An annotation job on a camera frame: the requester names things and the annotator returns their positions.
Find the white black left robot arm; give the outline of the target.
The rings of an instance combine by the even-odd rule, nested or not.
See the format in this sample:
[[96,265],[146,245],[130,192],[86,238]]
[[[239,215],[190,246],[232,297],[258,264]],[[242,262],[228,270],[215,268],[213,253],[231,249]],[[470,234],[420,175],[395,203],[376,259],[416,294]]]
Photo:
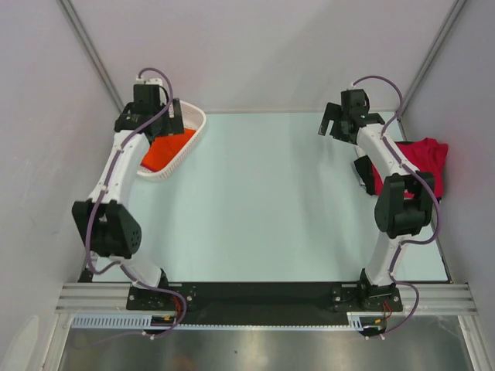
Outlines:
[[142,228],[128,210],[142,160],[158,137],[183,133],[180,103],[166,78],[137,77],[133,99],[114,123],[111,153],[93,191],[72,215],[86,250],[87,268],[102,275],[119,267],[131,280],[128,308],[159,310],[178,301],[162,268],[139,257]]

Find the orange t shirt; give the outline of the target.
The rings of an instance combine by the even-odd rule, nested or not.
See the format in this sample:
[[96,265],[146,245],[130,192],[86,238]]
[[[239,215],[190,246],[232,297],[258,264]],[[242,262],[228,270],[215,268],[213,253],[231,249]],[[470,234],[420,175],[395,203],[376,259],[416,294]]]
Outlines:
[[196,130],[185,128],[183,134],[157,137],[142,159],[141,165],[152,172],[161,171],[179,154],[195,133]]

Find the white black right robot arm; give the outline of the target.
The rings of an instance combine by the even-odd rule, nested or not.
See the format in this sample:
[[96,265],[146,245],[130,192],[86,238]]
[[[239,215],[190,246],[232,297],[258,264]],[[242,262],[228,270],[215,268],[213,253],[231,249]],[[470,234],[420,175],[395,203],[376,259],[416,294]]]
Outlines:
[[416,236],[439,208],[435,177],[407,159],[387,133],[383,118],[370,112],[364,90],[344,90],[340,99],[340,104],[326,105],[318,133],[364,150],[383,187],[374,207],[380,233],[370,262],[354,285],[341,284],[333,289],[334,309],[401,311],[395,267],[406,247],[420,243]]

